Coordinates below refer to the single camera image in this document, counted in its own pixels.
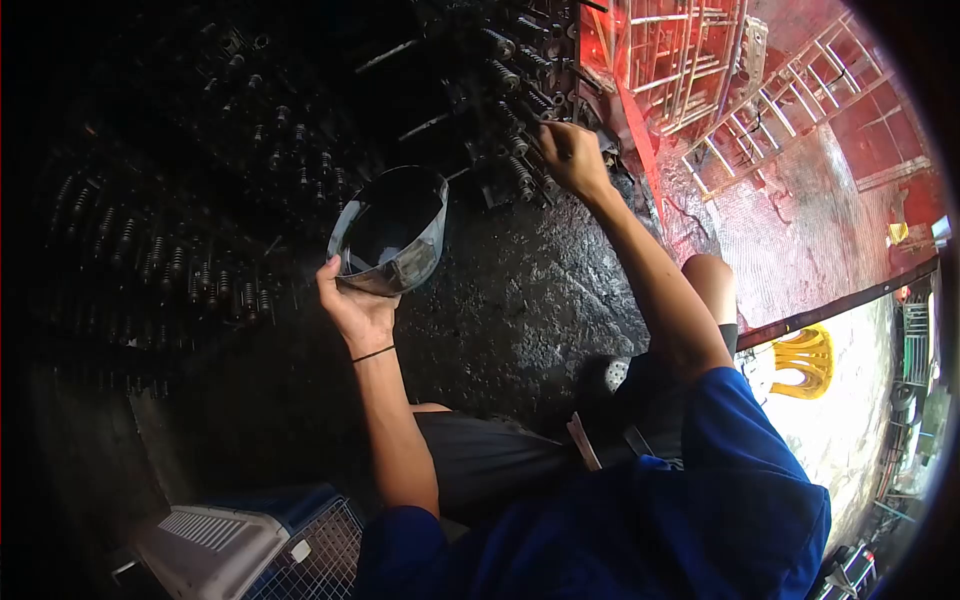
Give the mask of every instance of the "hand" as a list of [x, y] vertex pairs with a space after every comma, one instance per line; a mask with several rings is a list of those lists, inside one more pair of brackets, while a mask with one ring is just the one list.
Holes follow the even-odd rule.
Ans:
[[553, 177], [585, 203], [612, 188], [596, 133], [572, 123], [542, 121], [540, 147]]
[[317, 272], [320, 304], [330, 313], [354, 359], [394, 344], [394, 311], [400, 296], [383, 298], [363, 290], [337, 288], [340, 256], [334, 255]]

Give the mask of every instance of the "yellow object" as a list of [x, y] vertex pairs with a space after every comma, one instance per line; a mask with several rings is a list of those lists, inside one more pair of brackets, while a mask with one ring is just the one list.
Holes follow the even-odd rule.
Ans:
[[890, 228], [890, 243], [894, 246], [905, 240], [906, 236], [910, 234], [906, 223], [891, 223], [888, 227]]
[[777, 371], [796, 369], [804, 374], [804, 381], [797, 385], [775, 383], [770, 386], [774, 394], [814, 400], [824, 394], [833, 378], [833, 342], [830, 334], [817, 323], [800, 330], [789, 340], [773, 344]]

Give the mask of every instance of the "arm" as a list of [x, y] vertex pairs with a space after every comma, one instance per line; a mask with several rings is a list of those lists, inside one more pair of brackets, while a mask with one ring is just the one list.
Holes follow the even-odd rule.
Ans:
[[596, 134], [569, 123], [544, 122], [540, 145], [551, 172], [589, 208], [620, 258], [636, 304], [667, 359], [693, 380], [733, 362], [716, 321], [663, 248], [610, 183]]
[[[337, 288], [340, 256], [317, 272], [320, 303], [356, 360], [394, 344], [394, 310], [399, 298], [380, 298]], [[396, 352], [388, 350], [353, 363], [373, 452], [373, 476], [387, 508], [417, 506], [440, 513], [433, 457], [420, 434], [403, 389]]]

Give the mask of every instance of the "blue shirt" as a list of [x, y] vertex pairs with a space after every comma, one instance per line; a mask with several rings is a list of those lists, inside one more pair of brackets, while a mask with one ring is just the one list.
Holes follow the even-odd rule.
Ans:
[[803, 598], [830, 528], [743, 376], [686, 393], [684, 470], [641, 456], [518, 502], [448, 544], [416, 507], [364, 533], [356, 598]]

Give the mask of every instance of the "black wristband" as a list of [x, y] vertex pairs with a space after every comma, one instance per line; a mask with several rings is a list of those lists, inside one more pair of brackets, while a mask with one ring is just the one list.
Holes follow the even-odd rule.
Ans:
[[382, 349], [382, 350], [378, 350], [378, 351], [376, 351], [376, 352], [371, 352], [370, 354], [367, 354], [366, 356], [361, 356], [360, 358], [354, 358], [354, 359], [353, 359], [353, 364], [355, 365], [355, 364], [359, 363], [359, 362], [362, 361], [362, 360], [366, 360], [366, 359], [368, 359], [368, 358], [372, 358], [372, 357], [376, 356], [377, 354], [383, 354], [383, 353], [386, 352], [387, 350], [392, 350], [392, 349], [394, 349], [394, 348], [396, 348], [396, 346], [395, 346], [394, 344], [390, 344], [389, 346], [387, 346], [386, 348], [384, 348], [384, 349]]

